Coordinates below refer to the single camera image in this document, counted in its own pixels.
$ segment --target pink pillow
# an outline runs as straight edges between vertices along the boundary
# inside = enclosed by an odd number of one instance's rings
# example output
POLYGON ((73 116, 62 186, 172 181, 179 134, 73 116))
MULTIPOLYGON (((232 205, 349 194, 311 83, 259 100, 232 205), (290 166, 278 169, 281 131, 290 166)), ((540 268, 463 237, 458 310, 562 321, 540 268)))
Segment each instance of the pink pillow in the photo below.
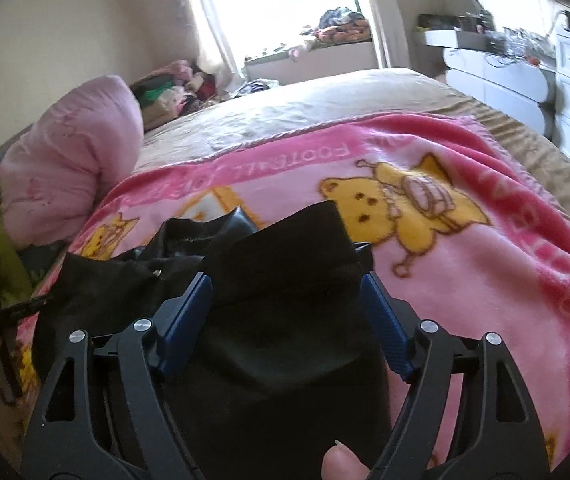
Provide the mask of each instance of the pink pillow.
POLYGON ((134 169, 143 121, 118 76, 83 83, 52 105, 0 164, 3 224, 17 249, 71 241, 134 169))

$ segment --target black leather garment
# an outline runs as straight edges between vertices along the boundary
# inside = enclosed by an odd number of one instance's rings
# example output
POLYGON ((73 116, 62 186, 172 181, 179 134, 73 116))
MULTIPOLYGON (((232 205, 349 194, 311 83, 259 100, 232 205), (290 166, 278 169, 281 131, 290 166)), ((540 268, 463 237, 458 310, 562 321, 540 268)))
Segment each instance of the black leather garment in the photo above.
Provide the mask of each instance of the black leather garment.
MULTIPOLYGON (((382 354, 358 302, 370 267, 369 247, 350 242, 332 202, 259 232, 241 210, 170 219, 146 248, 108 262, 68 256, 37 323, 34 362, 43 377, 73 330, 119 332, 202 270, 212 309, 182 377, 159 394, 206 479, 318 480, 335 439, 372 466, 391 424, 382 354)), ((118 444, 144 466, 119 382, 114 372, 118 444)))

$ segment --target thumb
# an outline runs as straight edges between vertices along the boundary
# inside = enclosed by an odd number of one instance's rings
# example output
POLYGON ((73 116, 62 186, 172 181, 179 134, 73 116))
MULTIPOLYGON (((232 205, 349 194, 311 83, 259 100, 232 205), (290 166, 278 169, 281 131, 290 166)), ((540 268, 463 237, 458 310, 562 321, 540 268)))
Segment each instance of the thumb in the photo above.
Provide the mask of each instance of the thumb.
POLYGON ((353 451, 336 441, 323 458, 321 477, 323 480, 365 480, 369 469, 365 467, 353 451))

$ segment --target mattress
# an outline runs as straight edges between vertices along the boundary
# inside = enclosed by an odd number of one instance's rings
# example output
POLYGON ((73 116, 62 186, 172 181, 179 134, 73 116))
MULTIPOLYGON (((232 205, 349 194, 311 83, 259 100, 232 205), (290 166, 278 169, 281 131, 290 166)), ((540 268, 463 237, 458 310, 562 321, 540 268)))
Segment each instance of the mattress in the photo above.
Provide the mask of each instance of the mattress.
POLYGON ((476 99, 408 69, 364 70, 271 89, 180 118, 145 136, 135 172, 374 112, 474 116, 570 217, 570 160, 549 140, 476 99))

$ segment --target curtain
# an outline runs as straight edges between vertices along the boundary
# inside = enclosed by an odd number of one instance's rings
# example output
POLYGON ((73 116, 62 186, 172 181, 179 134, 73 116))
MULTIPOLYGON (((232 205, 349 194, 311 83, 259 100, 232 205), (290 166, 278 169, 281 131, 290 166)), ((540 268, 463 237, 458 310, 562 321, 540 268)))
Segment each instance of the curtain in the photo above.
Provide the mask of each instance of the curtain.
POLYGON ((359 0, 359 3, 369 20, 379 68, 411 68, 398 0, 359 0))
POLYGON ((217 89, 234 92, 245 83, 242 53, 230 45, 213 0, 187 0, 199 45, 197 64, 216 76, 217 89))

